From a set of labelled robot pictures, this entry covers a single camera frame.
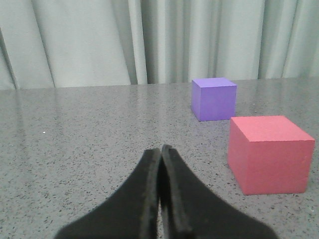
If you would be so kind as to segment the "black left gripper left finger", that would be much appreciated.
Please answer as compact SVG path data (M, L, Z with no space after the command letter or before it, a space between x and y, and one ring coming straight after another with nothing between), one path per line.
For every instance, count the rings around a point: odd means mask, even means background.
M134 171L104 203L63 227L57 239L155 239L159 149L145 150Z

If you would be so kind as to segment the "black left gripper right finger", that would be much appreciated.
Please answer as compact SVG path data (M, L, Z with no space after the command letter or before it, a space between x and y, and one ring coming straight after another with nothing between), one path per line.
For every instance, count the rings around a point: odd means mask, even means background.
M178 151L164 145L159 195L169 239L276 239L266 224L240 212L209 190Z

